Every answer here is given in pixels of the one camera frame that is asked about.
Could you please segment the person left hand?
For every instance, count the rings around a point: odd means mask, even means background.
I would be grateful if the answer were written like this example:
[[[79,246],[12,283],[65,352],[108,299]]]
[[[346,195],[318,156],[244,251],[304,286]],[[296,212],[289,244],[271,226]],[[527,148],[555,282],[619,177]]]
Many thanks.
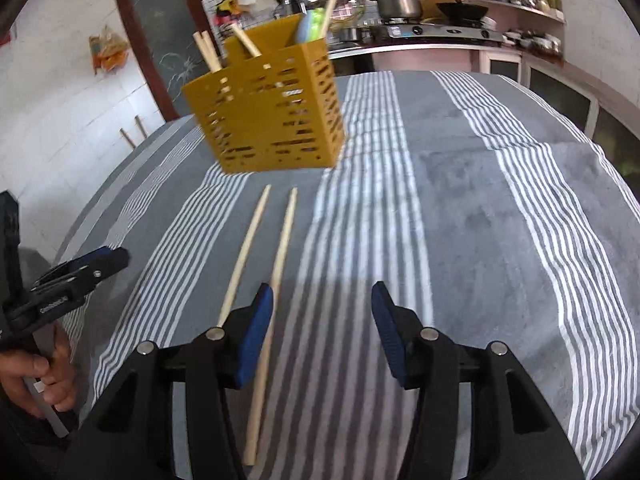
[[[51,359],[23,350],[1,353],[1,385],[10,401],[37,418],[43,418],[40,408],[26,389],[24,377],[41,379],[44,383],[43,400],[58,412],[67,412],[75,406],[77,388],[75,369],[70,362],[70,342],[64,328],[55,322],[54,351]]]

